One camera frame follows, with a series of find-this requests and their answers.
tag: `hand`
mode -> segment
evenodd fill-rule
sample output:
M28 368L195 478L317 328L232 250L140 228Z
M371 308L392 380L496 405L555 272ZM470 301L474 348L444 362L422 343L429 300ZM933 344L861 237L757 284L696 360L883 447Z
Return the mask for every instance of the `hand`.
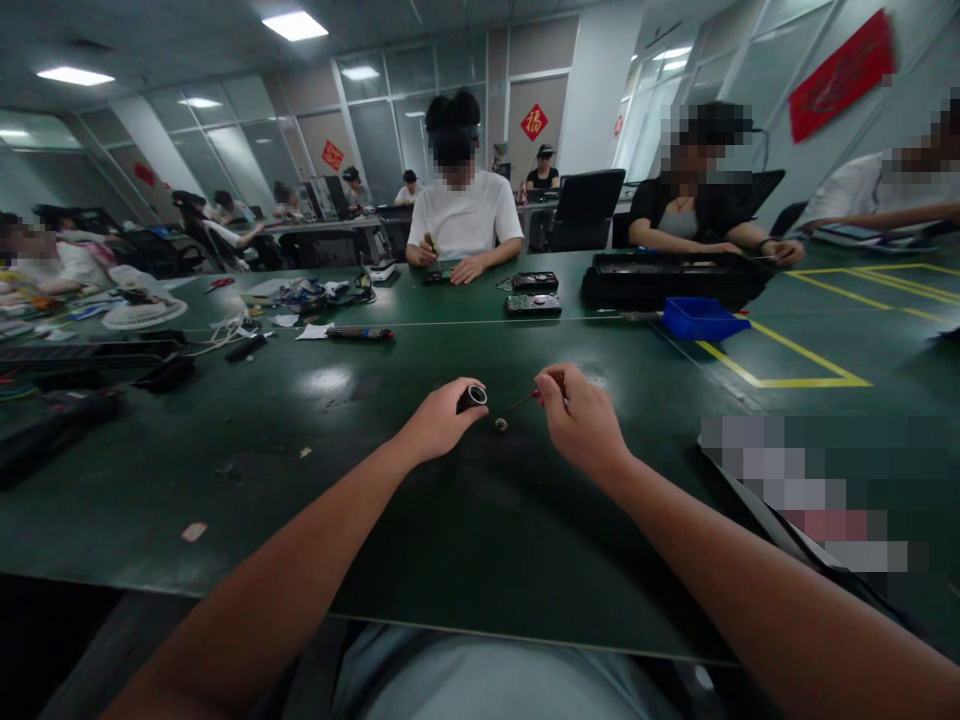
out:
M563 373L563 387L556 377ZM546 408L550 438L560 454L591 479L611 474L629 462L620 423L610 396L570 363L551 365L537 375L540 404Z
M486 405L468 408L457 415L457 401L471 385L486 386L473 378L460 378L434 390L417 408L394 438L415 464L446 455L460 441L467 428L490 411Z
M803 243L796 240L773 240L764 243L764 245L766 247L773 246L773 264L781 267L799 265L805 254Z
M452 285L469 285L471 281L483 275L483 271L486 269L487 261L483 255L464 258L450 273L450 283Z
M743 255L743 250L733 243L715 243L713 245L704 245L700 252L732 252L737 255Z

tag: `black cylindrical part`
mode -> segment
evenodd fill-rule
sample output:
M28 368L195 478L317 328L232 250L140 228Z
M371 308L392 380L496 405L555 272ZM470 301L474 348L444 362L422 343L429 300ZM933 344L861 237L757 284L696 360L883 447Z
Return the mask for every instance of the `black cylindrical part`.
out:
M487 393L479 385L471 385L466 390L463 391L463 395L460 396L460 399L457 401L457 415L462 413L467 408L476 407L477 405L486 405L487 404Z

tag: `black top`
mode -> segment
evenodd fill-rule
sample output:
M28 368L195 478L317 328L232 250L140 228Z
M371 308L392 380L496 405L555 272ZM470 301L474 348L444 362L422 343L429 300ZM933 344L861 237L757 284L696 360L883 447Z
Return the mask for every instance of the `black top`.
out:
M553 179L555 177L560 177L560 171L556 168L550 168L550 172L547 173L547 177L543 179L537 175L536 170L531 170L529 173L527 173L527 182L533 183L534 190L549 190L550 185L553 183Z
M650 221L650 227L656 230L667 205L675 197L673 188L659 177L644 180L637 186L630 204L630 222L646 218ZM735 188L730 186L704 185L697 188L697 200L693 206L697 216L697 234L693 240L715 242L740 223L752 220L751 213L741 205L736 198Z

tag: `desk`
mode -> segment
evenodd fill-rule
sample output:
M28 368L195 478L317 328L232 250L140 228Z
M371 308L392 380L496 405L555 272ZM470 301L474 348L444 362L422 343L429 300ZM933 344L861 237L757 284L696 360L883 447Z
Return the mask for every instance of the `desk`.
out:
M851 261L829 250L811 257L808 268L893 264ZM376 303L329 315L341 324L386 325L396 333L394 343L294 342L298 329L277 330L252 363L227 365L213 352L198 358L197 377L176 393L129 391L120 421L96 428L0 493L0 571L202 596L396 432L430 390L472 375L487 384L489 418L450 455L405 481L332 612L732 662L643 535L559 458L540 409L528 403L516 410L503 435L493 419L529 392L543 366L572 361L611 393L633 452L762 534L697 449L701 416L949 417L960 404L960 378L949 357L930 351L929 337L956 326L958 308L844 272L805 277L841 289L856 282L844 291L878 303L884 298L888 309L799 276L778 277L751 305L751 318L871 385L756 387L695 343L674 343L655 325L583 307L579 285L590 257L523 256L459 288L423 287L416 270L401 266L391 284L377 287ZM505 293L495 284L533 270L557 274L563 315L504 319ZM922 282L917 277L927 271L889 274L896 272L916 272L904 278ZM350 277L343 270L314 274ZM174 291L191 309L167 327L205 339L208 324L229 311L238 292L264 278L240 275L235 285L203 296L209 279ZM894 304L897 294L906 299ZM103 333L99 321L76 329ZM755 380L831 374L758 330L721 347ZM12 405L0 406L0 426L32 407ZM955 442L956 428L951 432ZM312 452L301 459L305 447ZM918 508L903 492L910 491L894 489L889 501L891 534L923 539L932 537L929 528L947 527L955 487L923 484L916 497L944 500L933 509ZM198 521L209 525L206 534L193 544L181 540L183 529ZM957 605L950 604L943 577L930 573L924 582L911 586L905 606L935 638L956 643Z

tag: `red diamond decoration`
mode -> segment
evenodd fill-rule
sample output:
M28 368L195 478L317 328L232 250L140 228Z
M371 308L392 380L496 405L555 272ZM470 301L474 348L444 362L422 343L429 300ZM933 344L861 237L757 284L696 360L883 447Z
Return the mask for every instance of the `red diamond decoration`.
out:
M533 142L537 139L537 136L543 132L543 129L547 126L547 116L543 113L543 109L540 107L539 103L534 103L533 109L527 113L527 116L523 119L523 122L520 123L520 127L523 128L523 131L527 134L527 137L530 138L530 142Z

